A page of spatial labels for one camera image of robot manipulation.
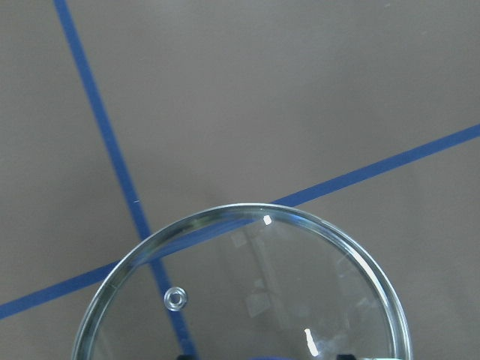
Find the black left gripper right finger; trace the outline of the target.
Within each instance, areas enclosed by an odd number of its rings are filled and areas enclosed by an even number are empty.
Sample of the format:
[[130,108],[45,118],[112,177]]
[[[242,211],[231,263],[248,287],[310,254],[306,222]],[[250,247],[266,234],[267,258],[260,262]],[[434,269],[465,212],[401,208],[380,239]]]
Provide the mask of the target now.
[[353,354],[338,354],[336,360],[355,360],[355,356]]

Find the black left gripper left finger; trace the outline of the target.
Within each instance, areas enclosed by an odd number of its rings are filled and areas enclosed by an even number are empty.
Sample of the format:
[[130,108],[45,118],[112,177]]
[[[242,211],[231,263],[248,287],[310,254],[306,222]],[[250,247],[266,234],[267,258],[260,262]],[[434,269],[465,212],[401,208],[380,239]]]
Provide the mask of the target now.
[[177,356],[177,360],[196,360],[194,354],[181,354]]

